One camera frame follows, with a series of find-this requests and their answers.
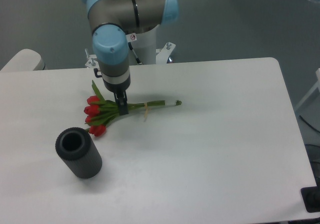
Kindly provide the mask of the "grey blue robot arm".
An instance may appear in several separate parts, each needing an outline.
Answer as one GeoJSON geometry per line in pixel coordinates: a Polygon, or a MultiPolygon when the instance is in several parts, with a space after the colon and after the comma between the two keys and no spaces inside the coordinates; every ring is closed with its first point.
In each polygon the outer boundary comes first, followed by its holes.
{"type": "Polygon", "coordinates": [[[120,115],[128,114],[127,94],[131,83],[129,44],[126,35],[179,17],[178,0],[82,0],[105,87],[113,92],[120,115]]]}

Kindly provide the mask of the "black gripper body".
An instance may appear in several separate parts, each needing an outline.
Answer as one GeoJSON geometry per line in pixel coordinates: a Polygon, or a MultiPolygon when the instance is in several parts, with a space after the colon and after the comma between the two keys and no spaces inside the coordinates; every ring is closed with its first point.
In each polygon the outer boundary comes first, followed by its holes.
{"type": "Polygon", "coordinates": [[[93,70],[95,77],[102,78],[105,87],[113,93],[125,92],[130,86],[131,76],[129,69],[124,74],[116,77],[107,76],[98,68],[94,68],[93,70]]]}

